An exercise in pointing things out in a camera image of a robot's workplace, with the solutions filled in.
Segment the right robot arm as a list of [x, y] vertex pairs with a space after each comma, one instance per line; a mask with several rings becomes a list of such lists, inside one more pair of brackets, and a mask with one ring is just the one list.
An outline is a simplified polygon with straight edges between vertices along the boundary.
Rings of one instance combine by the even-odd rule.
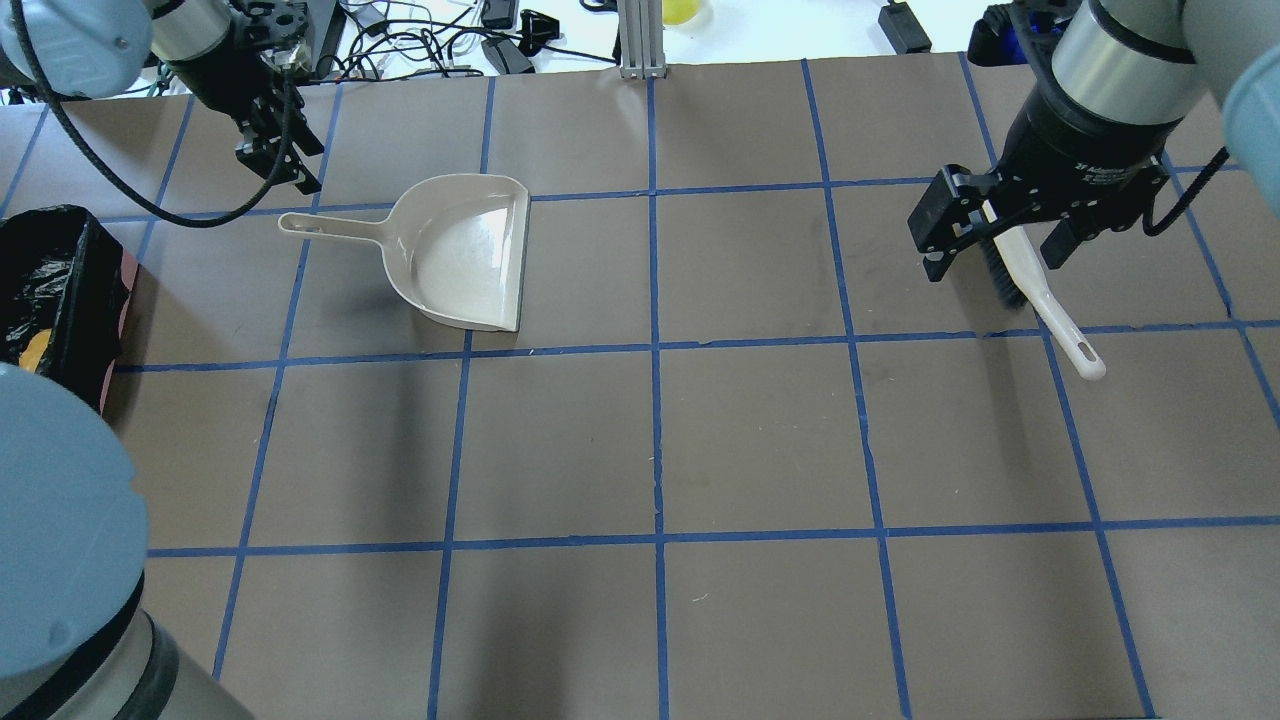
[[1012, 1], [988, 6], [966, 59], [1029, 67], [1034, 83], [984, 173], [950, 164], [908, 227], [929, 281], [1015, 227], [1052, 223], [1057, 269], [1105, 231], [1147, 222], [1169, 181], [1161, 156], [1206, 95], [1228, 156], [1277, 208], [1275, 1]]

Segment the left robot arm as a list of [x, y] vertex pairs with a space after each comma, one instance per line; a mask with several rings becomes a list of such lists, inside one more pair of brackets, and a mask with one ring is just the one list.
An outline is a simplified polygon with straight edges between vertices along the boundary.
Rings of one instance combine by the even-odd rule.
[[[316, 193], [321, 142], [287, 60], [302, 1], [5, 1], [3, 65], [32, 86], [90, 165], [154, 218], [228, 224], [276, 184]], [[163, 209], [119, 177], [64, 101], [110, 97], [155, 56], [239, 128], [261, 186], [219, 217]], [[140, 265], [91, 210], [3, 220], [3, 716], [247, 719], [143, 607], [148, 514], [102, 419]]]

